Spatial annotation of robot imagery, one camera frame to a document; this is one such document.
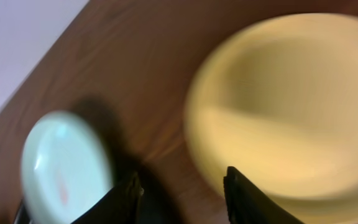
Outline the large light green plate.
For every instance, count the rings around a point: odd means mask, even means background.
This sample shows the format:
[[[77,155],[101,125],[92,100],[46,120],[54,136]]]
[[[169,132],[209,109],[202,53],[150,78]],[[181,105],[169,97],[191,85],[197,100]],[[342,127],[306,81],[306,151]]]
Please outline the large light green plate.
[[[85,120],[54,111],[25,140],[21,184],[34,223],[73,223],[114,187],[114,163]]]

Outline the yellow plate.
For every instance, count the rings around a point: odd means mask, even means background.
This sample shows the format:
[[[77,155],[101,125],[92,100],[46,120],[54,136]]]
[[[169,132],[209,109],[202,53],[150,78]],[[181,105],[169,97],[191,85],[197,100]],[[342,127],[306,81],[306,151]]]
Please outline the yellow plate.
[[[234,34],[192,81],[185,134],[218,194],[233,166],[304,223],[358,223],[358,17],[293,14]]]

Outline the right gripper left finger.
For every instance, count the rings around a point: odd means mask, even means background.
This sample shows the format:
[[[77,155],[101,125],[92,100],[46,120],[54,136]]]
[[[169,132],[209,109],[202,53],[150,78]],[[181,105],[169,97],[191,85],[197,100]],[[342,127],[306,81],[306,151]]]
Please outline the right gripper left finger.
[[[73,224],[135,223],[142,195],[138,173],[134,172],[114,186]]]

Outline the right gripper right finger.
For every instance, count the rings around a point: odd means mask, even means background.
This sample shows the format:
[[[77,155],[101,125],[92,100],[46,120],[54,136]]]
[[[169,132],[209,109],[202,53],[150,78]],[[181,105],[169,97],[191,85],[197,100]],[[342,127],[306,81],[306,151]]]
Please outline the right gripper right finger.
[[[223,186],[231,224],[302,224],[233,166],[227,168]]]

